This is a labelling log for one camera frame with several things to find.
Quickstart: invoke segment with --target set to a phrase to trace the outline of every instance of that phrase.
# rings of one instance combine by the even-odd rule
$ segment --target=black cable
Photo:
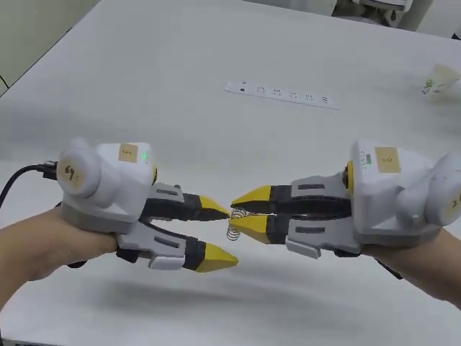
[[[6,195],[8,195],[9,189],[12,188],[14,182],[17,180],[17,178],[21,177],[24,173],[31,172],[31,171],[39,171],[42,169],[42,167],[39,164],[35,164],[33,166],[26,166],[24,168],[21,168],[18,170],[16,173],[12,175],[11,178],[9,178],[8,182],[6,182],[5,187],[0,193],[0,208],[3,205],[3,202],[5,201]]]
[[[32,166],[26,166],[19,169],[16,173],[12,175],[11,178],[9,178],[8,182],[6,182],[5,187],[0,193],[0,208],[2,207],[6,195],[8,195],[9,190],[12,188],[17,178],[21,177],[24,173],[36,171],[42,172],[44,178],[56,180],[56,165],[56,162],[47,162],[45,164],[34,164]]]

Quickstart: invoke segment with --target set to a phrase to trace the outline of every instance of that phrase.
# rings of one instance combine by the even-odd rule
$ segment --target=label sticker
[[[74,190],[78,190],[84,181],[84,175],[70,159],[62,159],[56,167],[58,178],[66,181]]]
[[[376,162],[379,173],[400,173],[400,161],[398,159],[397,148],[376,147]]]
[[[135,144],[122,143],[118,151],[118,161],[138,163],[138,146]]]

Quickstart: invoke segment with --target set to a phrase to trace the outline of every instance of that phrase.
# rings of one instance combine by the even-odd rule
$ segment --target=wrist
[[[461,241],[442,229],[433,241],[411,248],[370,246],[373,256],[430,296],[461,308]]]
[[[4,270],[12,271],[24,282],[36,280],[50,266],[56,237],[49,237],[40,231],[42,221],[28,218],[0,231],[0,258]]]
[[[62,265],[86,261],[115,252],[111,234],[82,231],[59,217],[57,208],[7,227],[5,242],[23,257],[27,279],[46,278]]]
[[[0,231],[0,310],[30,277],[20,245],[10,238],[7,229]]]

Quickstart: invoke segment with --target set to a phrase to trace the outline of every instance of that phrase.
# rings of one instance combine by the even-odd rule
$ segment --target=wearable gripper device
[[[461,158],[447,154],[432,164],[359,140],[344,171],[262,186],[231,207],[248,213],[230,219],[233,229],[315,259],[322,249],[355,257],[368,244],[414,247],[460,217]]]
[[[83,230],[116,233],[117,256],[124,260],[134,263],[142,256],[148,258],[151,269],[196,272],[238,262],[220,247],[151,224],[154,219],[220,220],[229,214],[205,196],[157,182],[153,152],[147,143],[92,148],[77,138],[59,156],[56,177],[64,191],[61,217]]]

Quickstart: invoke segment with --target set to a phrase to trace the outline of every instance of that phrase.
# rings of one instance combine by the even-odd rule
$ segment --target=white plastic housing
[[[432,169],[428,158],[368,140],[354,143],[351,156],[352,214],[360,242],[411,246],[425,233],[434,234],[436,227],[425,216]]]
[[[85,215],[133,223],[146,204],[154,170],[150,144],[91,148],[79,138],[60,155],[57,176],[66,204]]]

